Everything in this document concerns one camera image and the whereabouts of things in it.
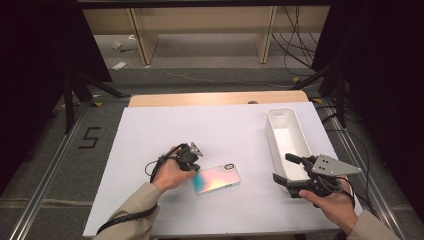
black wall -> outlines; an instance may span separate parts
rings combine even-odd
[[[77,8],[0,1],[0,33],[2,193],[60,99],[67,70],[111,78]]]
[[[424,3],[375,4],[342,72],[383,161],[424,221]],[[323,47],[317,49],[317,69],[331,60],[341,41],[332,33],[344,33],[351,22],[346,15],[354,11],[358,9],[333,11],[323,31]]]

wrist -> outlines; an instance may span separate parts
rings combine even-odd
[[[159,189],[160,193],[164,193],[166,191],[165,185],[162,184],[160,181],[153,181],[153,185],[155,185]]]
[[[349,236],[353,228],[355,227],[357,221],[358,217],[356,215],[353,215],[351,217],[348,217],[347,219],[343,219],[341,224],[339,224],[339,227],[343,230],[346,236]]]

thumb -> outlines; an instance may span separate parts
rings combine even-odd
[[[321,206],[321,198],[318,197],[315,193],[311,192],[311,191],[307,191],[307,190],[301,190],[299,192],[299,196],[315,205],[317,205],[318,207]]]

wooden edge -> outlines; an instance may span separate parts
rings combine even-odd
[[[196,106],[247,103],[308,102],[301,90],[136,95],[129,107]]]

white tray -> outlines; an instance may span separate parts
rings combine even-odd
[[[311,156],[296,112],[292,108],[275,108],[269,109],[267,115],[265,130],[275,173],[292,181],[309,179],[302,164],[289,162],[285,158],[286,153],[299,157]]]

